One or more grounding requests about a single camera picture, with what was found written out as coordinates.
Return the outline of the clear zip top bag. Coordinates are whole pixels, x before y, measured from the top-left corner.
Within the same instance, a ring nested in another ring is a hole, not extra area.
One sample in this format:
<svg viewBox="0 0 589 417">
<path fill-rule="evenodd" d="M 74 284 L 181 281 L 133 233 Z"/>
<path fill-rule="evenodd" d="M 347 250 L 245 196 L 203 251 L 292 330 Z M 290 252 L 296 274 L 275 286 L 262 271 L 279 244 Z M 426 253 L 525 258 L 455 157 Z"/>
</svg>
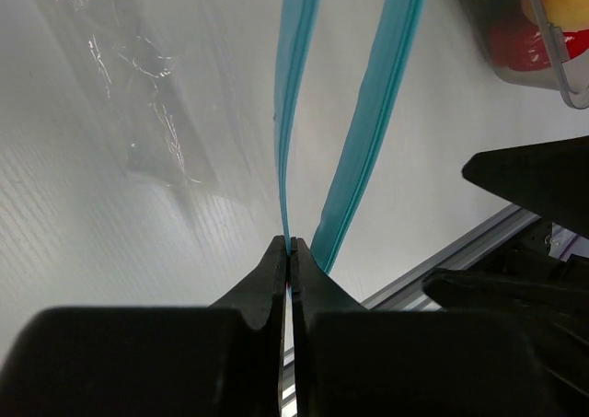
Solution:
<svg viewBox="0 0 589 417">
<path fill-rule="evenodd" d="M 287 171 L 320 0 L 34 0 L 87 131 L 144 200 L 78 222 L 102 272 L 249 266 L 289 233 Z"/>
</svg>

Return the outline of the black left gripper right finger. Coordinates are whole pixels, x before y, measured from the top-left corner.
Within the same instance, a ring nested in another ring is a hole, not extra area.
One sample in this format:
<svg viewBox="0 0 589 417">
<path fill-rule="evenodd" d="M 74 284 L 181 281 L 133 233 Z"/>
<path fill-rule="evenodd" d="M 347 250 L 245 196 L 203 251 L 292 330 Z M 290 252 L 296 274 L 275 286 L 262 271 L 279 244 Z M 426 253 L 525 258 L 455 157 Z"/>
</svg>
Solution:
<svg viewBox="0 0 589 417">
<path fill-rule="evenodd" d="M 588 262 L 518 251 L 508 273 L 436 269 L 435 311 L 372 311 L 292 245 L 303 416 L 584 416 Z"/>
</svg>

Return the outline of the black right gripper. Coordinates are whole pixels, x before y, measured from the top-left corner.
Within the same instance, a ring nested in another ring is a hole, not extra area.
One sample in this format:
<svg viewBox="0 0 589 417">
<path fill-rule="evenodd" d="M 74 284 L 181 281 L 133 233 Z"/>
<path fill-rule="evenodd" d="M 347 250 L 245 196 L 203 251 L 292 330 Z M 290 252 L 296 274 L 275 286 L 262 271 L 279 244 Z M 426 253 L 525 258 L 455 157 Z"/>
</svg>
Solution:
<svg viewBox="0 0 589 417">
<path fill-rule="evenodd" d="M 465 180 L 582 237 L 588 237 L 588 138 L 480 152 Z M 543 368 L 573 389 L 588 388 L 588 259 L 560 261 L 510 249 L 476 271 L 436 269 L 423 292 L 444 308 L 515 316 Z"/>
</svg>

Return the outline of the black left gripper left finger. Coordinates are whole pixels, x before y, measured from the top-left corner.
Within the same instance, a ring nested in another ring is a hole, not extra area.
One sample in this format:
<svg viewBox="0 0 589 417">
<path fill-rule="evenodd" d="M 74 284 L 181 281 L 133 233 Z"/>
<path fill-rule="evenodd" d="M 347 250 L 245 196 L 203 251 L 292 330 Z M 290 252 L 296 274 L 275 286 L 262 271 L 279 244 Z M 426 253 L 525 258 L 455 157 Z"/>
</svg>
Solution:
<svg viewBox="0 0 589 417">
<path fill-rule="evenodd" d="M 1 370 L 5 416 L 277 416 L 286 246 L 208 307 L 55 307 Z"/>
</svg>

